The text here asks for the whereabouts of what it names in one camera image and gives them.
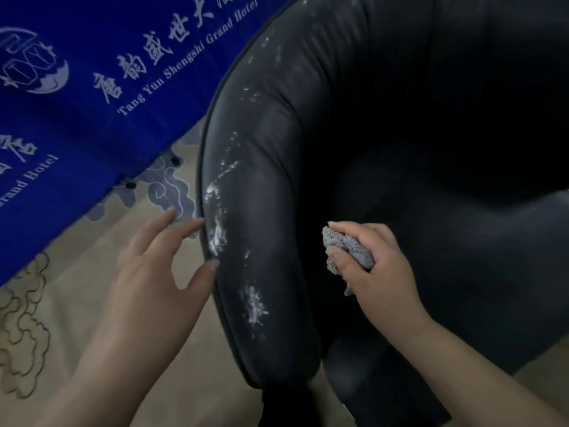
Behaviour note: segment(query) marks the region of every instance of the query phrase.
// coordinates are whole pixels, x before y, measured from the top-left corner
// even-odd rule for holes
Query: forearm
[[[434,321],[394,346],[465,425],[567,426],[557,411]]]
[[[77,377],[47,406],[36,427],[126,427],[147,389],[136,389],[117,378]]]

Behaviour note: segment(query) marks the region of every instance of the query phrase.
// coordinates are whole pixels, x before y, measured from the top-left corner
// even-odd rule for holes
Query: txy logo
[[[28,93],[53,93],[66,85],[69,66],[36,33],[0,27],[0,79]]]

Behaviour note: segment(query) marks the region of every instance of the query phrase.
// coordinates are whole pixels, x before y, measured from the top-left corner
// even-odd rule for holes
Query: chair
[[[431,316],[514,373],[569,332],[569,0],[294,0],[213,99],[197,173],[246,381],[323,361],[359,426],[448,413],[326,270],[384,222]]]

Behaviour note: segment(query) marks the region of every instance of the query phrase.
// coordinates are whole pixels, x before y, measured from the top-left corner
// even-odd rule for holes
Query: person
[[[188,339],[220,263],[207,261],[179,290],[171,271],[174,255],[204,221],[170,226],[173,220],[174,211],[167,211],[122,251],[95,334],[38,427],[129,425]],[[365,272],[345,251],[327,249],[367,318],[417,369],[453,418],[474,427],[567,426],[556,410],[429,317],[411,266],[386,225],[329,225],[372,252],[375,266]]]

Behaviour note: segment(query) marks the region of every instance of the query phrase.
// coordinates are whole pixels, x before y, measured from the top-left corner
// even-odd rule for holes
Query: blue fabric
[[[206,111],[288,0],[0,0],[0,284]]]

